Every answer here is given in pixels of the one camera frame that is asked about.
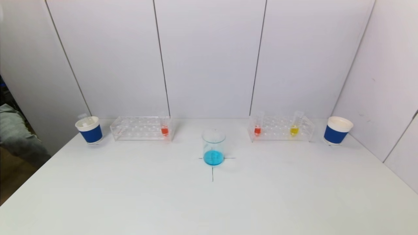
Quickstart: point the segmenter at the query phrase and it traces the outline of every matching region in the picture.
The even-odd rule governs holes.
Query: cup
[[[324,139],[330,145],[338,145],[342,142],[354,124],[342,117],[328,118]]]
[[[205,130],[203,139],[203,160],[211,166],[224,161],[224,140],[226,135],[217,129]]]
[[[85,117],[78,120],[76,122],[76,128],[87,143],[99,142],[103,137],[98,117]]]

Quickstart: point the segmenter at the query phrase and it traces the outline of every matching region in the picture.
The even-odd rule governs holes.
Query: cup base
[[[91,143],[89,143],[89,142],[86,142],[87,144],[97,144],[97,143],[99,143],[100,141],[102,141],[102,139],[103,139],[103,136],[98,140],[98,141],[96,141],[96,142],[91,142]]]
[[[325,137],[324,137],[324,141],[325,141],[325,143],[327,143],[328,145],[341,145],[341,143],[332,143],[332,142],[329,142],[328,140],[326,140],[326,139],[325,139]]]

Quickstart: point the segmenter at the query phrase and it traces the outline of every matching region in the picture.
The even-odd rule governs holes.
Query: blue cup
[[[85,117],[76,122],[76,127],[87,143],[99,142],[103,137],[98,117]]]
[[[329,145],[338,145],[353,126],[353,123],[345,118],[330,117],[328,118],[324,139]]]

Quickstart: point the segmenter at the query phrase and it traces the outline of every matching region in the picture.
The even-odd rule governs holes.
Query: test tube
[[[254,135],[259,136],[261,134],[261,127],[263,126],[264,112],[257,112],[254,118]]]
[[[292,126],[290,127],[290,135],[292,137],[297,136],[299,133],[299,126],[302,123],[302,117],[304,113],[301,111],[296,111],[295,115],[293,116]]]
[[[160,119],[161,134],[163,134],[163,136],[168,136],[169,117],[159,117],[159,119]]]
[[[203,139],[203,160],[211,166],[224,161],[224,140],[226,135],[217,129],[205,130]]]

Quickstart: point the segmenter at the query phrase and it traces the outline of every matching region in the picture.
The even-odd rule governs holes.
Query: test tube rack
[[[248,134],[251,142],[259,140],[290,140],[290,141],[311,141],[314,134],[315,125],[306,117],[302,117],[299,125],[299,132],[292,136],[290,129],[293,116],[264,116],[260,134],[255,134],[256,117],[250,116]]]
[[[115,141],[161,140],[171,141],[174,135],[170,117],[118,117],[110,125]]]

